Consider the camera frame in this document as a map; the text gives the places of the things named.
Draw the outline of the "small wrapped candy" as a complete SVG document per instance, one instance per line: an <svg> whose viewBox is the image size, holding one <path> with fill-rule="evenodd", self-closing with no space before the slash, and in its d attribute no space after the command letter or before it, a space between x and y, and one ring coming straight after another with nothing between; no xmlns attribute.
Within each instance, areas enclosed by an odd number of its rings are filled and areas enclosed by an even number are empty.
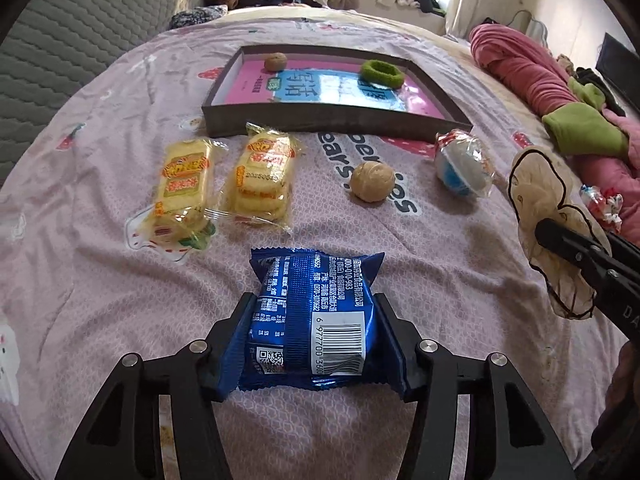
<svg viewBox="0 0 640 480"><path fill-rule="evenodd" d="M603 229L618 234L622 229L623 220L620 218L624 199L615 188L601 191L595 185L583 184L579 190L582 202L590 214Z"/></svg>

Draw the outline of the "yellow rice cracker pack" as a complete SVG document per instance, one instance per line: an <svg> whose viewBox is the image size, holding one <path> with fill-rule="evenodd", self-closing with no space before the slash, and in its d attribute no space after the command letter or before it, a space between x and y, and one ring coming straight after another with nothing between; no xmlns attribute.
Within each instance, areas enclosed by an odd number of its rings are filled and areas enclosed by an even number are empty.
<svg viewBox="0 0 640 480"><path fill-rule="evenodd" d="M215 162L228 151L198 136L168 145L150 212L137 233L171 255L204 250L215 233L206 209L213 205Z"/></svg>
<svg viewBox="0 0 640 480"><path fill-rule="evenodd" d="M217 208L235 221L288 231L296 162L302 144L291 133L254 122L221 188Z"/></svg>

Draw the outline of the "beige mesh pouch black trim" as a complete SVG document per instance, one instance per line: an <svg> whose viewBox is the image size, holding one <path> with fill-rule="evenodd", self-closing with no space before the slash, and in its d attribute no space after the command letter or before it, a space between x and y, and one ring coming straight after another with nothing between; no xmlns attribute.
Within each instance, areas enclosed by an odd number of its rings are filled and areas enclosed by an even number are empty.
<svg viewBox="0 0 640 480"><path fill-rule="evenodd" d="M579 269L579 250L569 248L562 233L577 234L580 248L596 246L608 256L612 248L605 230L574 193L562 160L542 146L523 148L513 159L506 192L524 255L544 278L553 312L569 320L590 318L596 290Z"/></svg>

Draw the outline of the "dark shallow box tray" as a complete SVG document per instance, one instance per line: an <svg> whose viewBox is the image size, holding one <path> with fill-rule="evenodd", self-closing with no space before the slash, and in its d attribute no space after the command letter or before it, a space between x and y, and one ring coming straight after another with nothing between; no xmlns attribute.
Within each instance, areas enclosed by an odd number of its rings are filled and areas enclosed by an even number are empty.
<svg viewBox="0 0 640 480"><path fill-rule="evenodd" d="M311 60L355 63L360 68L369 60L390 63L398 68L405 79L411 78L428 96L433 98L445 117L439 119L398 112L398 110L340 104L268 102L214 105L212 103L212 99L222 85L222 77L240 67L248 58L250 60L258 58L264 62L265 56L273 52L284 53L288 57L288 62ZM439 133L454 129L466 132L472 130L472 122L464 111L416 63L373 52L304 44L255 44L240 47L214 81L202 105L202 112L206 131L213 138L241 134L245 131L245 125L248 122L270 126L285 132L356 133L427 143L433 143Z"/></svg>

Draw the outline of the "small walnut in tray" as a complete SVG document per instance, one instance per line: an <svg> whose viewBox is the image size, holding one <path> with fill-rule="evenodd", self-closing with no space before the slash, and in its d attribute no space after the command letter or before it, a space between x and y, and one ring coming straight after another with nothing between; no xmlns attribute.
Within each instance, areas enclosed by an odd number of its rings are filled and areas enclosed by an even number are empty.
<svg viewBox="0 0 640 480"><path fill-rule="evenodd" d="M269 73L282 72L287 65L288 57L282 52L273 52L264 58L264 69Z"/></svg>

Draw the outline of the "pink and green quilt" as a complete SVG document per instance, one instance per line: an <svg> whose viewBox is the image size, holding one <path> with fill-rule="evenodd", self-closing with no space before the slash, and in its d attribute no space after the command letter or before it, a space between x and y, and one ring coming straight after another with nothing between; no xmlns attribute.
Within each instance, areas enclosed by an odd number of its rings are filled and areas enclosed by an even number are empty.
<svg viewBox="0 0 640 480"><path fill-rule="evenodd" d="M476 65L537 115L582 183L623 197L620 234L639 243L639 123L608 108L594 84L581 84L548 49L518 30L481 24L470 33Z"/></svg>

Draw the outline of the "large walnut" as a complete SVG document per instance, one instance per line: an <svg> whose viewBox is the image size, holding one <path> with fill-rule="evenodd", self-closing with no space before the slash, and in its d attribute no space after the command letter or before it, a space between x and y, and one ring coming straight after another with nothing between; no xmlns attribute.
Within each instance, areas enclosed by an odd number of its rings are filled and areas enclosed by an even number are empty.
<svg viewBox="0 0 640 480"><path fill-rule="evenodd" d="M350 177L352 194L365 203L373 204L386 200L396 183L395 171L384 162L363 162Z"/></svg>

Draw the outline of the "blue snack packet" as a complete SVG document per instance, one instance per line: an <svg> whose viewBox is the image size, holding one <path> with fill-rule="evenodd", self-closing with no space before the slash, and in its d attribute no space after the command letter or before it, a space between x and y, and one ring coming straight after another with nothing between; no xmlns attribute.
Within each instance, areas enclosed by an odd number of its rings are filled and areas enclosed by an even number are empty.
<svg viewBox="0 0 640 480"><path fill-rule="evenodd" d="M329 390L360 384L407 391L404 363L371 286L384 256L255 248L260 283L212 367L216 401L236 389Z"/></svg>

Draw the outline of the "pink strawberry bed sheet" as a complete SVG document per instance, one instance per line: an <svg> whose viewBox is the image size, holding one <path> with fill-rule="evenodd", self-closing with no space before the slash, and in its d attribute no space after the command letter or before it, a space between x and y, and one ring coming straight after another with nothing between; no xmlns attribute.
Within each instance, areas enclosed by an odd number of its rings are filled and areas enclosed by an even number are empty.
<svg viewBox="0 0 640 480"><path fill-rule="evenodd" d="M556 316L506 196L451 194L419 145L303 134L288 231L225 224L209 248L180 261L134 248L132 222L152 203L165 148L200 133L214 78L248 44L320 44L415 62L464 110L502 174L518 133L550 142L467 48L357 15L254 10L130 51L63 106L1 189L1 430L26 470L54 477L123 354L170 356L254 292L250 251L262 246L382 252L374 287L396 312L460 356L505 353L568 458L584 460L623 335L601 315ZM350 177L363 162L395 171L386 200L352 194Z"/></svg>

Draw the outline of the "white blue ball snack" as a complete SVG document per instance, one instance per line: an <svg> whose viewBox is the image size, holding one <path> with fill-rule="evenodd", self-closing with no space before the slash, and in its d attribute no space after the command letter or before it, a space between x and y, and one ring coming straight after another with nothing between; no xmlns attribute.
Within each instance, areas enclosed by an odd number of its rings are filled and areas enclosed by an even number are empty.
<svg viewBox="0 0 640 480"><path fill-rule="evenodd" d="M440 182L457 196L484 198L494 184L496 170L484 144L460 129L436 136L434 164Z"/></svg>

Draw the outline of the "black television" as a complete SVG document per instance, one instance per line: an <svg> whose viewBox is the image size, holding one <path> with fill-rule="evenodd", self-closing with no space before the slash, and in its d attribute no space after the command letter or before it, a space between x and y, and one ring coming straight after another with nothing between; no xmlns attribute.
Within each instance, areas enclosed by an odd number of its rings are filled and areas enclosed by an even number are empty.
<svg viewBox="0 0 640 480"><path fill-rule="evenodd" d="M640 105L638 54L629 51L613 36L605 34L596 67L598 72L638 112Z"/></svg>

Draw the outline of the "grey quilted headboard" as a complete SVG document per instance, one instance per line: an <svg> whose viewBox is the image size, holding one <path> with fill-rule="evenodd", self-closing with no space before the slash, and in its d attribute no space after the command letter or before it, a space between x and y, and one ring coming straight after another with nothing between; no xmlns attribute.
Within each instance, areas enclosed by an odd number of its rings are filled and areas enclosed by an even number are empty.
<svg viewBox="0 0 640 480"><path fill-rule="evenodd" d="M1 43L1 174L121 55L201 0L30 0Z"/></svg>

